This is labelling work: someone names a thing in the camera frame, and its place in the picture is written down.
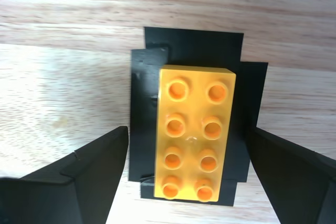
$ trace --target wood grain surface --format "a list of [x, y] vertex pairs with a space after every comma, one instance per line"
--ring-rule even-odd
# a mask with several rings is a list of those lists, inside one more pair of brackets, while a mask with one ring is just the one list
[[[335, 0], [0, 0], [0, 176], [129, 125], [143, 26], [244, 32], [270, 63], [258, 126], [336, 158]], [[252, 167], [233, 208], [140, 199], [127, 172], [108, 223], [279, 223]]]

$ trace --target yellow lego brick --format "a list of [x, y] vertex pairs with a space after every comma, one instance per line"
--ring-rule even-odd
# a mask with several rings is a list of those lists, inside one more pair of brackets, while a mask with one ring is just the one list
[[155, 197], [218, 201], [235, 81], [222, 68], [161, 69]]

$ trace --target black panel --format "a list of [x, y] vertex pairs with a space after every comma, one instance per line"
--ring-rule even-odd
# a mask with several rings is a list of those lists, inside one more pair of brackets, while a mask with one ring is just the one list
[[258, 128], [247, 143], [281, 223], [336, 223], [336, 161]]
[[[237, 74], [237, 80], [217, 204], [232, 206], [234, 201], [230, 200], [229, 194], [224, 195], [225, 186], [231, 183], [235, 188], [237, 182], [247, 179], [249, 156], [245, 132], [247, 126], [256, 126], [257, 123], [267, 63], [240, 62], [243, 34], [147, 27], [145, 40], [147, 49], [132, 51], [129, 180], [139, 182], [141, 178], [146, 180], [154, 174], [161, 67], [171, 64], [227, 68]], [[142, 195], [154, 198], [148, 193]]]
[[0, 223], [103, 224], [124, 168], [127, 127], [21, 179], [0, 179]]
[[169, 64], [219, 67], [237, 72], [243, 34], [145, 27], [146, 48], [168, 47]]

